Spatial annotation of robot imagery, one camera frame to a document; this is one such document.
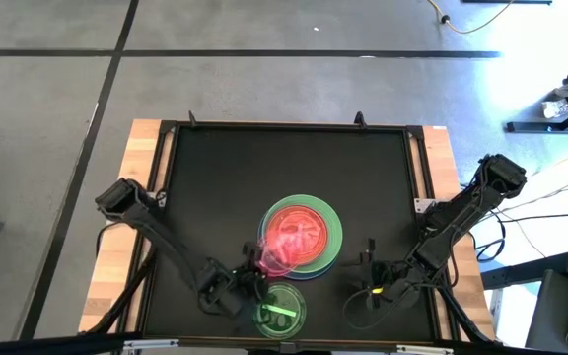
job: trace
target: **wooden board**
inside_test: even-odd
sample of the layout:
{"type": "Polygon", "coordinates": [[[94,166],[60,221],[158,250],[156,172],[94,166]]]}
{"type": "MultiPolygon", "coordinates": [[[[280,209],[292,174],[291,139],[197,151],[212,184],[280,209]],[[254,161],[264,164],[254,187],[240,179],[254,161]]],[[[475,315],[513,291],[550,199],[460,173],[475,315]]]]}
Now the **wooden board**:
{"type": "MultiPolygon", "coordinates": [[[[133,121],[119,172],[120,177],[133,178],[142,185],[147,185],[160,124],[160,120],[136,119],[133,121]]],[[[424,127],[424,136],[435,196],[440,199],[450,199],[460,191],[460,182],[449,133],[445,127],[427,126],[424,127]]],[[[156,188],[162,184],[165,171],[162,167],[168,161],[171,143],[172,138],[164,143],[156,188]]],[[[411,142],[411,148],[414,155],[418,190],[421,191],[421,195],[424,195],[424,179],[414,139],[411,142]]],[[[119,296],[126,283],[134,242],[135,232],[129,227],[115,226],[105,232],[79,330],[86,330],[94,326],[119,296]]],[[[469,237],[464,237],[457,243],[454,251],[460,273],[460,281],[454,289],[455,295],[470,319],[485,335],[493,339],[494,332],[483,296],[483,284],[469,237]]],[[[140,299],[141,292],[138,292],[131,303],[127,330],[133,330],[135,327],[137,305],[140,299]]],[[[450,338],[449,325],[440,297],[437,298],[437,304],[442,335],[448,339],[450,338]]]]}

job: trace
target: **white object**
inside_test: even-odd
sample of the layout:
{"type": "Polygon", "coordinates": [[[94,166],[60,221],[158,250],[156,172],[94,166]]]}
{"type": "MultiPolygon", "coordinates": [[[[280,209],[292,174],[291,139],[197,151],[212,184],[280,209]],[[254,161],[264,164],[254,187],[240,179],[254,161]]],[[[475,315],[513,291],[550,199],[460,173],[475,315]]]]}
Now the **white object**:
{"type": "Polygon", "coordinates": [[[568,114],[568,103],[565,99],[557,102],[544,102],[542,103],[542,113],[547,119],[568,114]]]}
{"type": "Polygon", "coordinates": [[[568,83],[561,86],[560,88],[553,89],[553,94],[563,99],[568,98],[568,83]]]}

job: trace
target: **metal clamp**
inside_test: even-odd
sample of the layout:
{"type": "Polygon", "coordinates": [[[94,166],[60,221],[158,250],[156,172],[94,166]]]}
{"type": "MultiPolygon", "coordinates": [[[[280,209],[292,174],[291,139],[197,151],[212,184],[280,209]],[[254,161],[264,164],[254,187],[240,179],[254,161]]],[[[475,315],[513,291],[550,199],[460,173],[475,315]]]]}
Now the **metal clamp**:
{"type": "Polygon", "coordinates": [[[280,354],[295,354],[297,352],[297,345],[293,342],[282,341],[280,343],[280,354]]]}
{"type": "Polygon", "coordinates": [[[169,347],[178,347],[178,339],[124,341],[123,350],[165,349],[169,347]]]}
{"type": "Polygon", "coordinates": [[[415,213],[418,214],[424,213],[432,204],[438,202],[446,202],[446,201],[435,198],[414,198],[413,205],[415,206],[415,213]]]}
{"type": "Polygon", "coordinates": [[[453,355],[453,349],[436,348],[429,346],[398,345],[398,353],[417,355],[453,355]]]}

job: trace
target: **concrete floor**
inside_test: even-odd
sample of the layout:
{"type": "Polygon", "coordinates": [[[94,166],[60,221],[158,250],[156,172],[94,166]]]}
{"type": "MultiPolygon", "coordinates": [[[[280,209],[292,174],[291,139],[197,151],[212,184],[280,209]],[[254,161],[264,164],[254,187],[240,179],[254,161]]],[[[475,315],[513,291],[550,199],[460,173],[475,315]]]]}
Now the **concrete floor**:
{"type": "MultiPolygon", "coordinates": [[[[114,48],[128,0],[0,1],[0,47],[114,48]]],[[[439,1],[458,27],[500,5],[439,1]]],[[[472,35],[439,28],[425,0],[149,0],[127,48],[500,50],[499,59],[124,58],[108,100],[37,336],[75,333],[133,118],[351,122],[449,127],[462,181],[485,153],[535,172],[568,136],[513,135],[568,73],[568,1],[514,5],[472,35]]],[[[0,340],[10,339],[74,167],[107,58],[0,58],[0,340]]]]}

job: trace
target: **floor tile line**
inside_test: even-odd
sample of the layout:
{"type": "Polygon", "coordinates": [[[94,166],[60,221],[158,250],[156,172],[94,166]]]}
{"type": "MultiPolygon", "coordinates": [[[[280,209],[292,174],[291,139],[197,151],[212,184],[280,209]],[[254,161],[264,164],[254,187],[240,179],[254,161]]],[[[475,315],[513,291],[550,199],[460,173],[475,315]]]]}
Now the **floor tile line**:
{"type": "Polygon", "coordinates": [[[103,81],[102,88],[100,89],[98,101],[96,102],[96,109],[94,110],[93,117],[89,123],[87,134],[83,140],[78,159],[65,190],[58,215],[54,221],[54,225],[52,226],[47,247],[43,253],[35,281],[33,282],[31,291],[16,327],[15,338],[20,340],[30,340],[35,336],[36,327],[40,321],[40,314],[45,304],[45,300],[47,299],[47,294],[49,293],[49,287],[51,285],[54,272],[56,271],[58,259],[65,244],[67,230],[69,229],[94,145],[98,138],[98,132],[100,131],[100,126],[107,108],[108,97],[110,95],[113,82],[115,81],[119,61],[121,59],[119,52],[123,50],[126,45],[126,40],[128,39],[138,4],[139,0],[131,0],[128,6],[126,17],[124,18],[124,24],[115,46],[115,54],[111,58],[106,71],[105,80],[103,81]]]}
{"type": "Polygon", "coordinates": [[[503,57],[496,50],[383,50],[383,49],[115,49],[0,48],[0,57],[321,57],[321,58],[450,58],[503,57]]]}

